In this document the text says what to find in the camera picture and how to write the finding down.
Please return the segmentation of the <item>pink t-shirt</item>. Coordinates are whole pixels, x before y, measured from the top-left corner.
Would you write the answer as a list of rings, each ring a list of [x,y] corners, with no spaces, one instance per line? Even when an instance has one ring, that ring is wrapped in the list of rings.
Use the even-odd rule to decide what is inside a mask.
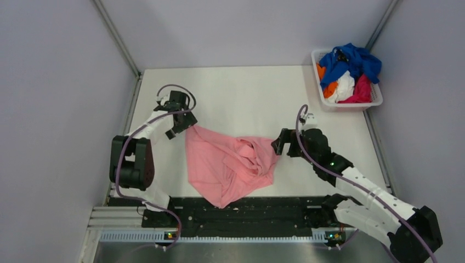
[[[232,137],[195,125],[185,134],[188,182],[223,209],[273,184],[279,156],[271,143],[268,138]]]

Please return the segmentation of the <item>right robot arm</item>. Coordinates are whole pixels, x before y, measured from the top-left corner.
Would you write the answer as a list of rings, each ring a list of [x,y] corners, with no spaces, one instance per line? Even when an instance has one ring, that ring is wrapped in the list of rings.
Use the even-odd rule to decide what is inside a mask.
[[[323,204],[325,224],[356,227],[384,245],[397,262],[437,262],[434,253],[443,239],[433,210],[410,205],[373,183],[331,150],[320,129],[283,129],[271,145],[281,155],[285,144],[290,145],[289,157],[305,159],[321,180],[342,192]]]

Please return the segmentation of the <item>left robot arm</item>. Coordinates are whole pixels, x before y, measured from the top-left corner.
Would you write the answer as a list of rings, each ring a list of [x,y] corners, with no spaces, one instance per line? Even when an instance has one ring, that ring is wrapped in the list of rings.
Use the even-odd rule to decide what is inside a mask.
[[[109,179],[116,196],[140,201],[155,211],[155,220],[165,227],[175,222],[176,212],[168,206],[169,194],[155,182],[154,146],[161,138],[171,140],[196,124],[192,112],[196,104],[187,90],[158,95],[147,120],[111,142]]]

